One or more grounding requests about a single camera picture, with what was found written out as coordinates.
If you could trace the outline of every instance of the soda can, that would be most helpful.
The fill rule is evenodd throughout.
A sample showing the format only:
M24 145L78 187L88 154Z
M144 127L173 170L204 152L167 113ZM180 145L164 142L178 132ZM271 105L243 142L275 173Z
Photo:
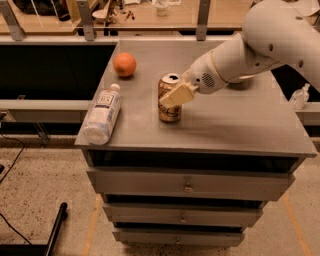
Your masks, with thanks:
M160 120L164 122L175 122L181 118L181 105L165 108L159 101L159 99L167 92L171 91L179 81L179 75L175 73L166 73L161 76L158 83L158 112Z

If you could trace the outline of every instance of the cabinet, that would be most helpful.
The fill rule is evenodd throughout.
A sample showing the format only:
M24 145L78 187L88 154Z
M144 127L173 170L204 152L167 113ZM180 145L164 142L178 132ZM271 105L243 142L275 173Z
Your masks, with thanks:
M237 246L266 203L294 182L304 159L317 155L270 72L197 95L177 123L158 119L161 74L182 73L223 40L117 44L114 54L128 51L138 66L133 77L120 79L110 75L109 63L93 99L120 84L122 110L112 138L90 145L80 129L76 140L117 241Z

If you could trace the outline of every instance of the plastic water bottle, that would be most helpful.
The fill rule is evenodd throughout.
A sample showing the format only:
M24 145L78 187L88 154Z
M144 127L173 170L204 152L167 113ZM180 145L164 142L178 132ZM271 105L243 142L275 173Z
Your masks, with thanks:
M103 90L98 97L87 123L83 135L91 144L103 145L111 137L113 127L120 111L120 86L112 84Z
M305 84L301 89L296 90L292 94L289 102L294 109L303 109L309 99L309 87L310 84Z

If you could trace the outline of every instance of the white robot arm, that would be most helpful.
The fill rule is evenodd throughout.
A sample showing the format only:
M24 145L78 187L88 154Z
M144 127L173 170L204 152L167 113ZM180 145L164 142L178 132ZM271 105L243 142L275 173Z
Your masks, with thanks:
M320 91L320 34L293 5L264 0L247 13L242 33L200 56L160 102L184 104L287 64Z

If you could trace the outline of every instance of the bottle cap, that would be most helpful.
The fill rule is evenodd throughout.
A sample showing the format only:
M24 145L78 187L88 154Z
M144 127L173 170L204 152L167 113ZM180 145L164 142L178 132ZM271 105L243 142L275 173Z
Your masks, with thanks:
M110 85L110 88L113 88L117 91L120 91L120 85L118 85L118 84L112 84L112 85Z
M305 83L304 86L303 86L303 88L306 89L306 90L308 90L309 87L310 87L310 84L308 84L308 83Z

